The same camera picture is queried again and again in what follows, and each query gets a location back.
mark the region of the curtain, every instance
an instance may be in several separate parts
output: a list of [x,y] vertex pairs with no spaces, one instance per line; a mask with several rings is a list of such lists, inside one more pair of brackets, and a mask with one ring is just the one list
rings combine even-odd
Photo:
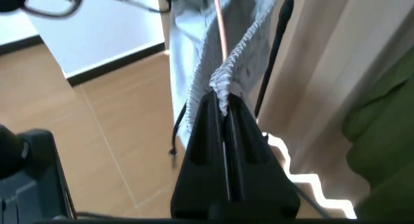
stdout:
[[257,121],[287,145],[290,172],[318,174],[327,198],[355,205],[369,195],[345,160],[352,144],[342,124],[356,98],[414,45],[413,6],[295,0]]

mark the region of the gray garment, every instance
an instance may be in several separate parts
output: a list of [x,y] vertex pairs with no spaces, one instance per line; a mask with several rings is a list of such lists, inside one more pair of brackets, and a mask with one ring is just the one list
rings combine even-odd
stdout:
[[213,0],[175,0],[170,23],[170,76],[174,122],[185,103],[179,136],[190,138],[199,103],[214,90],[223,116],[229,92],[248,94],[268,64],[270,18],[276,0],[220,0],[229,56],[223,63]]

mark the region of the pink cord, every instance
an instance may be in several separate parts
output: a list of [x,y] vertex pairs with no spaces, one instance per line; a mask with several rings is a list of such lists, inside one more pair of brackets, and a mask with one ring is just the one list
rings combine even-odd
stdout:
[[223,62],[227,59],[227,39],[226,31],[224,29],[223,15],[220,9],[220,0],[214,0],[215,11],[217,12],[217,22],[219,24],[221,53],[223,54]]

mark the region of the baseboard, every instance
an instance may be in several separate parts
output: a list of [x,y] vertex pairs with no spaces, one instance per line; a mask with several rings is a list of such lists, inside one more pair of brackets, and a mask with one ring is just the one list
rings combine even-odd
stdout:
[[25,49],[27,47],[39,45],[42,43],[43,43],[43,40],[41,39],[40,36],[32,36],[32,37],[22,39],[19,41],[7,43],[5,45],[0,46],[0,56],[11,53],[11,52],[15,52],[17,50]]
[[109,63],[100,65],[96,68],[90,69],[83,73],[74,75],[70,78],[67,78],[67,81],[71,86],[80,85],[84,82],[88,82],[94,78],[107,74],[109,72],[115,71],[121,67],[129,65],[130,63],[136,62],[141,60],[147,56],[154,55],[158,52],[162,52],[166,49],[164,43],[159,43],[147,49],[141,50],[139,52],[132,53],[130,55],[124,56],[123,58],[119,58],[115,61],[111,61]]

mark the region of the wooden floor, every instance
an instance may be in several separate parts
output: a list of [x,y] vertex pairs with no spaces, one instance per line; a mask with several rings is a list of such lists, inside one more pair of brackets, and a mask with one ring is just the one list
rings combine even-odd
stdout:
[[[169,217],[179,170],[167,154],[173,113],[164,53],[72,88],[46,46],[31,47],[0,57],[0,100],[0,124],[53,132],[77,210]],[[319,215],[303,201],[298,217]]]

